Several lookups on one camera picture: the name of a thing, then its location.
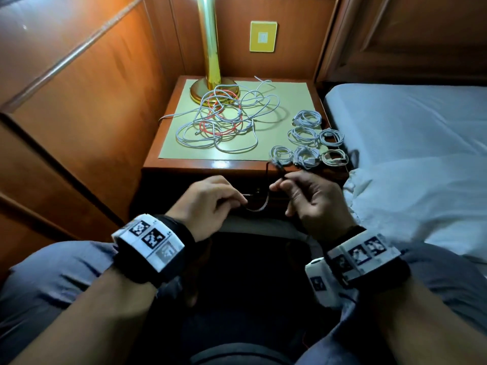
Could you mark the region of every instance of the wooden wall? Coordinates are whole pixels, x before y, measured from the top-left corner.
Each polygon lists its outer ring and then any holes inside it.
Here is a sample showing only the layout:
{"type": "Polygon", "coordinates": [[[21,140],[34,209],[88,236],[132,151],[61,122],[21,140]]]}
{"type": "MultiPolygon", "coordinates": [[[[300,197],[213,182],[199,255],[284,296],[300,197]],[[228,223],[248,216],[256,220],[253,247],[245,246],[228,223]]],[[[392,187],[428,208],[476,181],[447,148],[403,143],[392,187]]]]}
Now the wooden wall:
{"type": "Polygon", "coordinates": [[[172,86],[144,0],[0,0],[0,46],[1,275],[128,220],[172,86]]]}
{"type": "Polygon", "coordinates": [[[487,0],[342,0],[318,81],[487,80],[487,0]]]}
{"type": "MultiPolygon", "coordinates": [[[[339,0],[216,0],[220,67],[233,77],[314,79],[339,0]],[[250,22],[277,21],[274,53],[250,52],[250,22]]],[[[204,75],[196,0],[147,0],[159,49],[179,75],[204,75]]]]}

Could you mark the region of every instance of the light green mat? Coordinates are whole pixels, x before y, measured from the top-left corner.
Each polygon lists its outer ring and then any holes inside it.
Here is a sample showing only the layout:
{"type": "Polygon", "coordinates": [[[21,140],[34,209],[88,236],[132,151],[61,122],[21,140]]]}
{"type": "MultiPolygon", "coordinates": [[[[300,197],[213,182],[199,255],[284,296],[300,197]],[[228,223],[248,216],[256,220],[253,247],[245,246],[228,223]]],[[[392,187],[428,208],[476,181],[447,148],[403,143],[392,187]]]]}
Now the light green mat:
{"type": "MultiPolygon", "coordinates": [[[[183,89],[176,113],[185,112],[197,108],[198,105],[194,103],[189,96],[189,88],[195,80],[188,79],[183,89]]],[[[260,82],[238,81],[237,84],[244,85],[249,89],[256,89],[260,82]]],[[[283,83],[272,82],[271,85],[264,84],[260,87],[260,91],[264,94],[275,94],[281,99],[281,104],[276,111],[258,117],[255,120],[255,128],[259,144],[252,150],[243,153],[225,153],[219,151],[215,147],[210,148],[189,148],[181,145],[176,140],[176,130],[183,124],[191,122],[194,119],[195,113],[186,114],[173,118],[167,133],[164,145],[162,146],[159,158],[161,159],[208,159],[208,160],[269,160],[269,150],[276,145],[283,145],[291,150],[296,148],[287,139],[287,132],[293,128],[291,123],[293,117],[301,110],[314,110],[313,101],[308,91],[306,83],[283,83]]],[[[275,105],[277,99],[272,98],[271,105],[275,105]]],[[[261,106],[245,109],[247,114],[256,113],[261,106]]],[[[228,117],[233,117],[236,114],[235,110],[228,110],[228,117]]],[[[188,131],[189,138],[200,138],[194,136],[195,131],[190,129],[188,131]]],[[[255,142],[254,135],[251,131],[246,134],[240,134],[232,137],[229,140],[222,141],[219,146],[225,150],[238,149],[251,146],[255,142]]],[[[326,150],[326,147],[321,146],[320,152],[326,150]]]]}

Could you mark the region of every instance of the left hand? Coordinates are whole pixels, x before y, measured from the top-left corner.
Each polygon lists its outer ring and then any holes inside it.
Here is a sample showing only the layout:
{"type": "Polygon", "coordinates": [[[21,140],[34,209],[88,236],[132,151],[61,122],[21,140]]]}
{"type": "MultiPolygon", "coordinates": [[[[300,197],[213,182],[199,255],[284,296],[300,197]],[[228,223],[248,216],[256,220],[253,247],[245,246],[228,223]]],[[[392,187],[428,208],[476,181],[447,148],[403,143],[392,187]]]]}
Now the left hand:
{"type": "Polygon", "coordinates": [[[166,215],[182,222],[198,242],[218,231],[231,209],[246,204],[247,199],[217,175],[189,186],[166,215]]]}

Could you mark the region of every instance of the hand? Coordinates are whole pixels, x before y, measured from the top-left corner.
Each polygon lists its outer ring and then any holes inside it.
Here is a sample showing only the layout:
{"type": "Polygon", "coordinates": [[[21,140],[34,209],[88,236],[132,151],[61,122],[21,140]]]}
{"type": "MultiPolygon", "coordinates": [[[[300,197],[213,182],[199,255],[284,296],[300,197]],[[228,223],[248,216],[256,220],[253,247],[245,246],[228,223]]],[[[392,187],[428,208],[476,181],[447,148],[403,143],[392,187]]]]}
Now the hand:
{"type": "Polygon", "coordinates": [[[286,216],[297,213],[314,239],[333,241],[356,225],[338,184],[304,170],[284,177],[269,189],[287,193],[290,201],[286,216]]]}
{"type": "Polygon", "coordinates": [[[218,231],[231,209],[246,204],[247,199],[218,175],[189,186],[166,215],[182,222],[198,242],[218,231]]]}

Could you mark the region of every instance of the light switch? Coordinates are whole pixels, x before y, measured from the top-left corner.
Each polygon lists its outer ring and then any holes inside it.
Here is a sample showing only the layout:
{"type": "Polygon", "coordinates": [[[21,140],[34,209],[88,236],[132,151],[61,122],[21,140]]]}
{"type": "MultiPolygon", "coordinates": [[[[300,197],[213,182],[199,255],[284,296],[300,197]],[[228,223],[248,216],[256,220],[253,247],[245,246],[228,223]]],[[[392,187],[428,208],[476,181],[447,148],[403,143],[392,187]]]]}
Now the light switch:
{"type": "Polygon", "coordinates": [[[250,23],[250,51],[274,52],[277,22],[252,21],[250,23]]]}

